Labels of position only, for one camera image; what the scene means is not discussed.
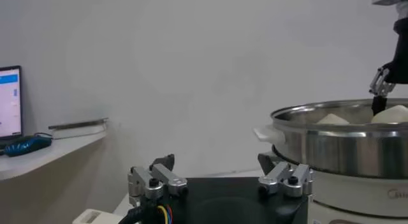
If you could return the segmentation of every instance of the pot handle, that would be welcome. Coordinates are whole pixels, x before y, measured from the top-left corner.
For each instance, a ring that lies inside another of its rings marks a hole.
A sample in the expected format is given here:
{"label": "pot handle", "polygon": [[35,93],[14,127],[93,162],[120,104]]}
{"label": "pot handle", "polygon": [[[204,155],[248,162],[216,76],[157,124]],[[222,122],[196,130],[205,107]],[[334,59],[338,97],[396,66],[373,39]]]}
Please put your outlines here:
{"label": "pot handle", "polygon": [[272,124],[254,128],[254,133],[261,142],[269,142],[277,145],[286,142],[285,134],[282,131],[275,129]]}

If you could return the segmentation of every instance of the robotic arm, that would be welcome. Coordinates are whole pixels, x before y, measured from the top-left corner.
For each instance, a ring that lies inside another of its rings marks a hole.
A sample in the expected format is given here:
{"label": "robotic arm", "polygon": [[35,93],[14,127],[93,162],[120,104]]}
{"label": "robotic arm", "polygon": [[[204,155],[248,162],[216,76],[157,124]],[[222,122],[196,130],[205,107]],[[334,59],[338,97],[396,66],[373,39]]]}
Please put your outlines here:
{"label": "robotic arm", "polygon": [[373,0],[373,4],[396,4],[399,14],[394,25],[394,30],[399,35],[394,59],[378,69],[370,85],[370,93],[374,94],[372,110],[376,115],[385,110],[387,95],[392,92],[395,84],[408,84],[408,0]]}

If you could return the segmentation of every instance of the stainless steel pot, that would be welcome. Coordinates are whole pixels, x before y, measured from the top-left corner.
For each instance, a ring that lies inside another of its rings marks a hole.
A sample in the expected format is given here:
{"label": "stainless steel pot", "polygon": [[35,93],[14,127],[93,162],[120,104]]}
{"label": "stainless steel pot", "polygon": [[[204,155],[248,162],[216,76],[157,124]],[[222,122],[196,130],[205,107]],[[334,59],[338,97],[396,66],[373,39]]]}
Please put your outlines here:
{"label": "stainless steel pot", "polygon": [[[275,153],[315,170],[355,177],[408,179],[408,123],[370,124],[372,100],[311,103],[277,110],[273,124],[254,129]],[[388,107],[408,99],[389,99]],[[350,125],[316,124],[336,114]]]}

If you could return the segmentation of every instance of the white wall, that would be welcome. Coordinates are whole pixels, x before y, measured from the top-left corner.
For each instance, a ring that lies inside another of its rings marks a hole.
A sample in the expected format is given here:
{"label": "white wall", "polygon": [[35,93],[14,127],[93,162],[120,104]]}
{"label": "white wall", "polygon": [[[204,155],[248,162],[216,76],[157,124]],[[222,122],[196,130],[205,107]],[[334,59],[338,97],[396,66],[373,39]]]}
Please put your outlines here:
{"label": "white wall", "polygon": [[395,9],[370,2],[0,0],[0,65],[24,67],[31,131],[111,119],[94,189],[117,190],[112,209],[131,165],[175,153],[183,175],[255,168],[269,147],[251,128],[272,110],[370,97],[397,40]]}

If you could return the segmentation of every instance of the monitor screen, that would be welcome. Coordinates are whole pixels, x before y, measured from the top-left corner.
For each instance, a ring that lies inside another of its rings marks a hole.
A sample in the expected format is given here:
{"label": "monitor screen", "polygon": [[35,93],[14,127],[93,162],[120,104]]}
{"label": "monitor screen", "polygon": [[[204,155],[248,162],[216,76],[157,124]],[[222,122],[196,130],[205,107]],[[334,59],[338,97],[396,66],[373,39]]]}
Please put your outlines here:
{"label": "monitor screen", "polygon": [[20,67],[0,68],[0,138],[21,134]]}

